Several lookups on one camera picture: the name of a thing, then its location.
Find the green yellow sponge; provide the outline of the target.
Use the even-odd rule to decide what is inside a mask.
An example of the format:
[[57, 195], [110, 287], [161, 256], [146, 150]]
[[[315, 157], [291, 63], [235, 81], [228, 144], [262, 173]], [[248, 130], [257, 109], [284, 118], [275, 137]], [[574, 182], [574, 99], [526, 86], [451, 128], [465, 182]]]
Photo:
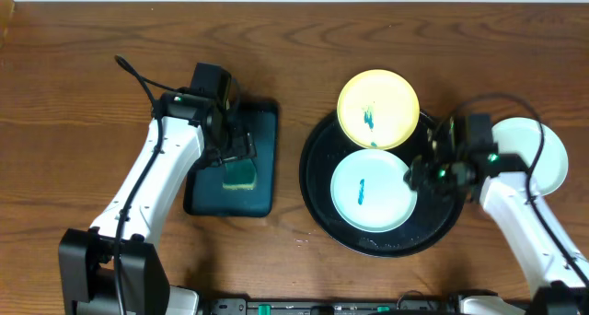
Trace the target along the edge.
[[253, 190], [257, 185], [257, 169], [251, 158], [225, 164], [223, 188], [226, 190]]

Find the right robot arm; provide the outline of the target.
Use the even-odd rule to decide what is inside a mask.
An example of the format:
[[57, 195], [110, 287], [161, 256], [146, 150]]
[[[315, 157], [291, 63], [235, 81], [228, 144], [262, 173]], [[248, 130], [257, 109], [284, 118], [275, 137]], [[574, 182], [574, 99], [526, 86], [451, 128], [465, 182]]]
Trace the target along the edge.
[[454, 161], [416, 157], [403, 180], [413, 191], [470, 191], [508, 242], [529, 287], [527, 314], [586, 314], [588, 260], [568, 237], [516, 154], [479, 152]]

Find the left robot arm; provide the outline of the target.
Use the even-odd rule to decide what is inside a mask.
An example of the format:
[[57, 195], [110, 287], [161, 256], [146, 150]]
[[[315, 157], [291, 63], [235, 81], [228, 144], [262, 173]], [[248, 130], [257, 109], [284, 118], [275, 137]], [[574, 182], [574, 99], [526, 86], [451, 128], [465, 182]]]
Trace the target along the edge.
[[196, 167], [250, 158], [251, 135], [226, 95], [166, 92], [121, 188], [86, 230], [58, 247], [68, 314], [195, 314], [197, 292], [169, 283], [157, 254], [179, 187]]

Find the pale green plate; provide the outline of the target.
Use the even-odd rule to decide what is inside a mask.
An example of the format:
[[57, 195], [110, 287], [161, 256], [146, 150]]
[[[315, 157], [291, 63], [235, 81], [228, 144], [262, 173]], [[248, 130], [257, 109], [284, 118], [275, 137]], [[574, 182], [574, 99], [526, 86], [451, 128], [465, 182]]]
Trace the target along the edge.
[[[543, 195], [555, 192], [564, 183], [568, 168], [568, 154], [560, 138], [546, 125], [544, 146], [533, 171], [533, 179]], [[540, 144], [540, 131], [535, 120], [513, 117], [492, 127], [494, 140], [501, 153], [516, 153], [530, 166]]]
[[384, 233], [412, 215], [418, 194], [404, 181], [409, 167], [399, 157], [362, 149], [344, 158], [330, 181], [330, 196], [343, 220], [369, 233]]

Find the yellow plate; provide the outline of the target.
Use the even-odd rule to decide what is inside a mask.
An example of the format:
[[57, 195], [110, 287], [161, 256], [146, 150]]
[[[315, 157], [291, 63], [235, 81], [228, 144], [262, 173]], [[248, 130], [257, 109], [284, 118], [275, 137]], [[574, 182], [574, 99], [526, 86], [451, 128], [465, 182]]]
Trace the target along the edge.
[[403, 144], [415, 131], [420, 103], [404, 77], [372, 69], [345, 84], [336, 113], [342, 131], [356, 145], [389, 150]]

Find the pale green plate front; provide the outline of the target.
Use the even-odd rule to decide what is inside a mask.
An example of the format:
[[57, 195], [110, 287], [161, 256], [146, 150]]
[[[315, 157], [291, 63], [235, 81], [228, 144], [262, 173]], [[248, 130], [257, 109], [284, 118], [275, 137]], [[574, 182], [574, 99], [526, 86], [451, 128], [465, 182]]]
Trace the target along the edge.
[[[533, 171], [533, 179], [543, 195], [555, 192], [564, 183], [568, 168], [568, 154], [560, 138], [546, 125], [544, 146]], [[492, 127], [494, 140], [501, 153], [516, 153], [530, 166], [540, 144], [540, 131], [535, 120], [513, 117]]]

